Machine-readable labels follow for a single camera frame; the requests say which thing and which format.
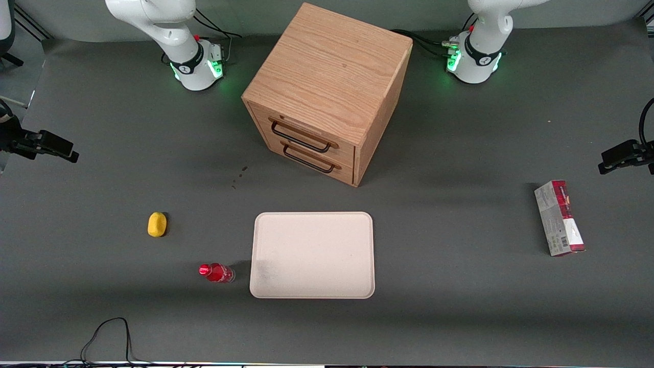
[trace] cabinet top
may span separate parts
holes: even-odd
[[[304,3],[243,99],[358,145],[412,44],[408,37]]]

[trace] plastic bottle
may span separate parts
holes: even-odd
[[[236,273],[230,267],[220,263],[211,263],[210,265],[201,265],[198,272],[211,282],[228,284],[234,281]]]

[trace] wooden drawer unit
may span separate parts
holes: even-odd
[[[268,148],[357,187],[400,97],[408,37],[303,4],[243,93]]]

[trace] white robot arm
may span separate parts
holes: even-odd
[[[184,24],[195,0],[105,0],[111,14],[153,38],[171,61],[175,77],[189,90],[204,90],[223,75],[222,50],[196,40]]]
[[[474,30],[463,31],[443,43],[451,47],[447,70],[466,83],[482,83],[497,70],[500,50],[513,31],[509,12],[528,8],[549,0],[468,0],[479,17]]]
[[[0,0],[0,41],[11,35],[11,10],[7,0]]]

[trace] plastic tray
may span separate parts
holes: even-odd
[[[366,299],[375,292],[365,212],[265,212],[254,222],[250,292],[257,298]]]

